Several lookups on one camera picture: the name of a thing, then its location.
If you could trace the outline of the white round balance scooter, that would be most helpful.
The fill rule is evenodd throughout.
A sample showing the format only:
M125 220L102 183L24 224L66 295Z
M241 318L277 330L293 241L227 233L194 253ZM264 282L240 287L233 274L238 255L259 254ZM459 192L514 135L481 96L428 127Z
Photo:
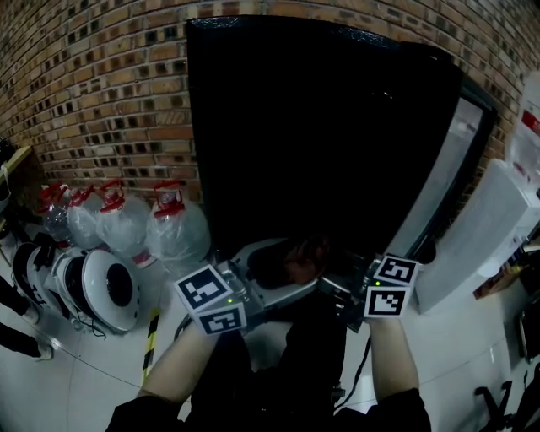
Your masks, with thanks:
M48 294L43 291L40 277L33 263L39 247L33 243L21 244L13 256L13 277L18 288L41 309L60 315L60 310L51 303Z

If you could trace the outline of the large clear dispenser bottle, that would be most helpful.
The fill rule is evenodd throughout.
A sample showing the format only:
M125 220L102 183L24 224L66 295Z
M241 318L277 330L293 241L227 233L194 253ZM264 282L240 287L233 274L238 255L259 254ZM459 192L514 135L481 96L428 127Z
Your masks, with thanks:
M525 79L505 161L530 188L540 189L540 71Z

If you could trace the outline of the person's black clothing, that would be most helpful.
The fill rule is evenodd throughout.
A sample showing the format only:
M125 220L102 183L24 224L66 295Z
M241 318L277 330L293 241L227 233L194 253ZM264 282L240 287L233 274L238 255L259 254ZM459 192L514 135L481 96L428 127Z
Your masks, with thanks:
M335 409L346 338L334 304L311 294L276 366L253 370L242 334L219 334L180 409L157 397L135 397L115 408L105 432L431 432L419 389L376 400L366 413Z

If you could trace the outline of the person's left forearm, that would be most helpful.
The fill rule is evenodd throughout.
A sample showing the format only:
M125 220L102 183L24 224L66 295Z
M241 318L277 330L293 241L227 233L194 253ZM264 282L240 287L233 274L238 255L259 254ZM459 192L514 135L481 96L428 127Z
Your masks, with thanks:
M137 398L157 397L180 409L194 392L219 340L193 323L167 348L138 391Z

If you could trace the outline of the black case metal frame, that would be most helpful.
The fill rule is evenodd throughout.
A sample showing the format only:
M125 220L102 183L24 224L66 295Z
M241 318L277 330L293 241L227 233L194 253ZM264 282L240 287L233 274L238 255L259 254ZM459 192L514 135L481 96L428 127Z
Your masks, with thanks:
M540 295L533 298L516 318L520 356L531 363L540 355Z

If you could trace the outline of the black refrigerator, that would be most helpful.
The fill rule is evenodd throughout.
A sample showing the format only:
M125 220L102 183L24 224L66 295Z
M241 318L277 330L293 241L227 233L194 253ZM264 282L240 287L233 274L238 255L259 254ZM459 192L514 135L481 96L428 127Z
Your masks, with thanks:
M186 24L202 196L219 255L327 236L421 257L498 107L439 48L341 24L239 15Z

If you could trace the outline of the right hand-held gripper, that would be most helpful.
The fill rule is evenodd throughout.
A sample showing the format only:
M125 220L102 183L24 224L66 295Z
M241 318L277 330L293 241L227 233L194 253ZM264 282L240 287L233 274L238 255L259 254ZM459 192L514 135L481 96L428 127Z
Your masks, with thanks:
M321 276L318 289L338 296L337 317L358 332L366 319L402 315L419 275L419 263L394 255L373 258L340 251L332 257L332 273L348 276Z

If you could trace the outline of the black chair base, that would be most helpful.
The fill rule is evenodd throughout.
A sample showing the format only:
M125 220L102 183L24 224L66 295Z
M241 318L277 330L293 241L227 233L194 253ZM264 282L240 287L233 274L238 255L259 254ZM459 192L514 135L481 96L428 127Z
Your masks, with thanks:
M476 396L483 396L489 413L489 421L479 432L501 432L506 428L510 428L510 432L540 432L540 363L535 367L531 383L525 387L517 411L506 414L511 388L511 381L503 383L504 395L500 404L495 402L487 387L475 390Z

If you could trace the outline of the person's right forearm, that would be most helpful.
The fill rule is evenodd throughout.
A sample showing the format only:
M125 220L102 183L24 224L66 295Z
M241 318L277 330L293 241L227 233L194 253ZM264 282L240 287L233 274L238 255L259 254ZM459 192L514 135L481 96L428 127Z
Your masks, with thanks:
M372 378L377 402L419 389L419 374L402 323L397 318L368 320Z

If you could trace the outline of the crumpled clear water jug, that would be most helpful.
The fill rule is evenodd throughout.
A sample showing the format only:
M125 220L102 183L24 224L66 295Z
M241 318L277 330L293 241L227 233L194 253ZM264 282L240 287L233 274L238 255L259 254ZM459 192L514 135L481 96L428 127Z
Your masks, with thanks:
M41 191L41 205L37 213L42 216L43 226L48 235L60 248L67 248L71 242L68 228L68 202L65 193L68 190L61 184L47 186Z

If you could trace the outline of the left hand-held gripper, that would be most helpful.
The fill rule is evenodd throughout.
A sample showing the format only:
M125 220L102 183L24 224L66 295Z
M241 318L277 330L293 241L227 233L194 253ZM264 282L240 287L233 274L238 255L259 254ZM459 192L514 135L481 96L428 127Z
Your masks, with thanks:
M286 262L294 247L292 239L250 244L232 262L208 264L175 281L176 293L203 333L216 335L245 328L262 316L264 309L283 308L316 289L317 279L276 289L248 281L289 281Z

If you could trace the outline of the yellow wooden table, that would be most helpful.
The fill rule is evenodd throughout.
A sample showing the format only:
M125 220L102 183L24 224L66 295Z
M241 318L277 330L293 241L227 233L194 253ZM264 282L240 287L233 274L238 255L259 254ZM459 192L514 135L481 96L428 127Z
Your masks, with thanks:
M14 152L10 160L0 165L0 185L2 185L8 179L9 175L26 160L32 151L33 149L31 146L19 148Z

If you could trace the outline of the white round fan heaters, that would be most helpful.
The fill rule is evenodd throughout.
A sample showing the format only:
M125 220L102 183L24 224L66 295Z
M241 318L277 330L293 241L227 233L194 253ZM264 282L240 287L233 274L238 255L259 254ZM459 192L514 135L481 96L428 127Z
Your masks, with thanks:
M71 248L56 258L51 273L75 326L96 336L125 334L136 326L140 285L112 253Z

